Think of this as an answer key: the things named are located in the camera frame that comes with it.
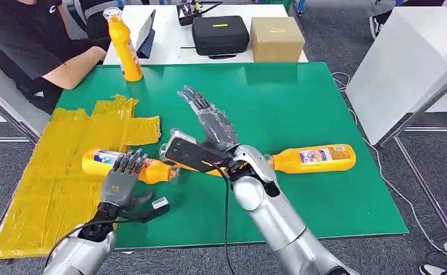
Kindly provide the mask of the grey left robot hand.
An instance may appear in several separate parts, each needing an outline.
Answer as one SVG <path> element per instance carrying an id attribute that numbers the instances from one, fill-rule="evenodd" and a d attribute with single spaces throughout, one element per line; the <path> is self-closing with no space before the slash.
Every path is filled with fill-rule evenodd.
<path id="1" fill-rule="evenodd" d="M 147 159 L 147 155 L 142 155 L 141 152 L 142 150 L 139 148 L 117 157 L 104 179 L 100 191 L 102 202 L 111 203 L 123 211 L 130 212 L 152 199 L 154 196 L 152 191 L 145 191 L 139 195 L 134 194 L 143 161 Z"/>

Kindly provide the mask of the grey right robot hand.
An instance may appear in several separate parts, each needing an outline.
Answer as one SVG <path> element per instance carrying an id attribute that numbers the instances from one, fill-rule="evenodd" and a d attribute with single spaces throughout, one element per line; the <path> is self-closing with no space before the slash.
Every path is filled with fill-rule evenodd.
<path id="1" fill-rule="evenodd" d="M 217 151 L 226 151 L 239 144 L 237 134 L 228 117 L 194 88 L 185 85 L 177 95 L 188 103 L 196 114 L 205 140 L 200 145 Z"/>

